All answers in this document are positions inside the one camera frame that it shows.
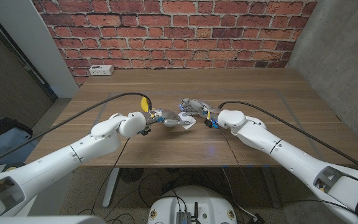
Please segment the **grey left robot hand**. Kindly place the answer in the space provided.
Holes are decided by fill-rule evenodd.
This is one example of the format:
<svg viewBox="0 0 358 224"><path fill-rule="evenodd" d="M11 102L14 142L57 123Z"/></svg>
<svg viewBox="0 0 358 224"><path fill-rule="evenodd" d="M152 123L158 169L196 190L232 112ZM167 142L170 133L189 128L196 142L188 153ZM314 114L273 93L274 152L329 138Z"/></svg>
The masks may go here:
<svg viewBox="0 0 358 224"><path fill-rule="evenodd" d="M164 109L152 109L148 112L142 112L145 117L146 125L153 123L162 123L166 127L183 126L185 129L190 128L196 123L191 116L186 116L185 120L173 111Z"/></svg>

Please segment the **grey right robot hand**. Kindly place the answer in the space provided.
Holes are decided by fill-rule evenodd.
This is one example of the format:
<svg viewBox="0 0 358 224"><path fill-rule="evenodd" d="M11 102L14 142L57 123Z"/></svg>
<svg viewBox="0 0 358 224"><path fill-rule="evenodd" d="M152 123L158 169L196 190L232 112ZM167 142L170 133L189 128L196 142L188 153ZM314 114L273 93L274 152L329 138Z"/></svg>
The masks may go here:
<svg viewBox="0 0 358 224"><path fill-rule="evenodd" d="M199 115L202 118L216 121L220 112L219 108L215 108L203 100L192 98L184 98L181 100L181 111L185 116Z"/></svg>

